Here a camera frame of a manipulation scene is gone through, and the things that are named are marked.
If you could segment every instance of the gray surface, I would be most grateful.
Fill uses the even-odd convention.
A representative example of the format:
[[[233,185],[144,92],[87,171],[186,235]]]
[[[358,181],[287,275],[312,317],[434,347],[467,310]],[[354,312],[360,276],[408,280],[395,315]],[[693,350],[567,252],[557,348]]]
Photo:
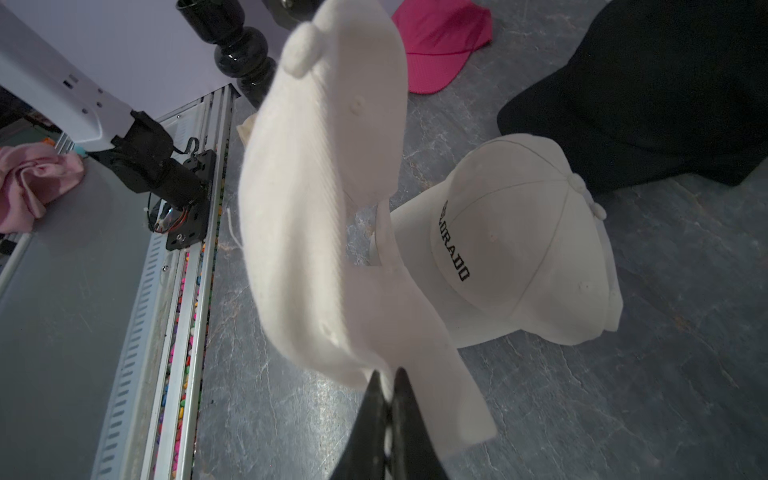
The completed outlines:
[[[0,298],[0,478],[89,478],[150,233],[145,195],[86,160]]]
[[[604,5],[478,3],[492,9],[494,42],[444,91],[409,99],[392,207],[498,136],[498,109],[564,64]],[[240,98],[233,125],[252,112]],[[235,133],[230,148],[224,208],[237,232]],[[624,294],[618,333],[563,347],[517,332],[461,350],[499,436],[445,462],[451,478],[765,478],[768,163],[735,188],[682,176],[597,200]],[[359,395],[269,344],[226,222],[193,478],[327,478]]]

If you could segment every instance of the black fabric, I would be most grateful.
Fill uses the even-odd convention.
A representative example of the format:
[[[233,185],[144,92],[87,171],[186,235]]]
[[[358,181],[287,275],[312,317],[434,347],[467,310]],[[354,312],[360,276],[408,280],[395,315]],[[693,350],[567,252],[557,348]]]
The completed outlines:
[[[497,122],[558,142],[592,193],[685,172],[738,184],[768,157],[768,2],[614,0]]]

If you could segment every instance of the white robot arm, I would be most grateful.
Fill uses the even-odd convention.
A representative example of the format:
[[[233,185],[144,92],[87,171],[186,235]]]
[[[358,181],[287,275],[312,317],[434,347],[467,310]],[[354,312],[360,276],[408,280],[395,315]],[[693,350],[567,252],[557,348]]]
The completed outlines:
[[[0,4],[0,84],[66,131],[86,151],[114,148],[134,118]]]

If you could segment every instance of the pink towel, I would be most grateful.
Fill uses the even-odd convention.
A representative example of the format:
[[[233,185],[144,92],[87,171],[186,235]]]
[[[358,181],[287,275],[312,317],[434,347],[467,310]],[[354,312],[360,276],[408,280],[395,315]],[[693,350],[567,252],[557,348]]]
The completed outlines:
[[[0,233],[31,232],[44,205],[80,183],[85,170],[74,152],[46,144],[0,147]]]

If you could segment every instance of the pink baseball cap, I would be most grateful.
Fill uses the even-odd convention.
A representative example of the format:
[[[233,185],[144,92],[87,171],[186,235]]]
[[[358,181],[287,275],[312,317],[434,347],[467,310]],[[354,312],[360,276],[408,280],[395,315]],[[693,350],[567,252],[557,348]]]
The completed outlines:
[[[433,94],[492,38],[491,11],[469,0],[405,0],[392,16],[408,54],[408,89]]]

